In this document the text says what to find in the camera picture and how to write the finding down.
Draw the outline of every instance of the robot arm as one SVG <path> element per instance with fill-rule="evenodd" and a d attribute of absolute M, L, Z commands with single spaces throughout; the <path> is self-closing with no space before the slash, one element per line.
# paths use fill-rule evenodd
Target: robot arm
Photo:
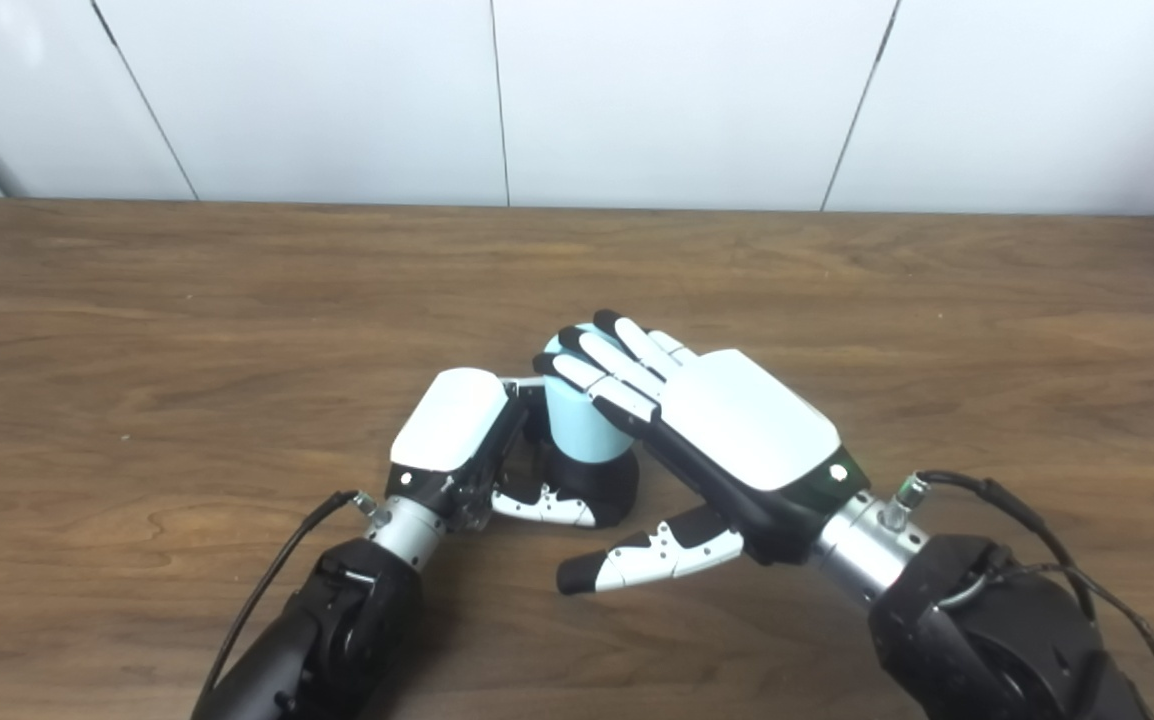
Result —
<path fill-rule="evenodd" d="M 504 492 L 518 495 L 523 483 L 503 486 L 504 459 L 544 407 L 541 378 L 440 373 L 391 447 L 385 502 L 336 493 L 312 512 L 240 612 L 193 720 L 359 717 L 420 618 L 421 571 L 435 548 L 445 534 L 484 527 Z M 297 541 L 352 501 L 370 517 L 364 537 L 320 556 L 280 616 L 216 682 L 248 612 Z M 572 492 L 564 501 L 586 503 Z M 594 525 L 582 523 L 580 512 L 571 524 Z"/>
<path fill-rule="evenodd" d="M 997 483 L 917 473 L 884 502 L 814 406 L 736 350 L 696 355 L 624 316 L 565 328 L 535 369 L 585 395 L 704 505 L 560 565 L 560 592 L 606 591 L 718 565 L 814 565 L 868 612 L 881 665 L 932 720 L 1152 717 L 1103 648 L 1091 602 L 981 537 L 929 537 L 911 511 L 932 483 L 974 489 L 1042 534 L 1080 597 L 1112 598 Z M 1139 624 L 1154 652 L 1153 635 Z"/>

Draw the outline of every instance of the white wall panel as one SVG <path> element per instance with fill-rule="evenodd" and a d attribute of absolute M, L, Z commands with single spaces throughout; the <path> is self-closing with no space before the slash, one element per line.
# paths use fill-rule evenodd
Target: white wall panel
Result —
<path fill-rule="evenodd" d="M 98 0 L 204 200 L 505 202 L 489 0 Z"/>
<path fill-rule="evenodd" d="M 87 0 L 0 0 L 0 181 L 15 195 L 192 197 Z"/>
<path fill-rule="evenodd" d="M 515 205 L 816 210 L 892 0 L 496 0 Z"/>
<path fill-rule="evenodd" d="M 827 210 L 1154 213 L 1154 0 L 902 0 Z"/>

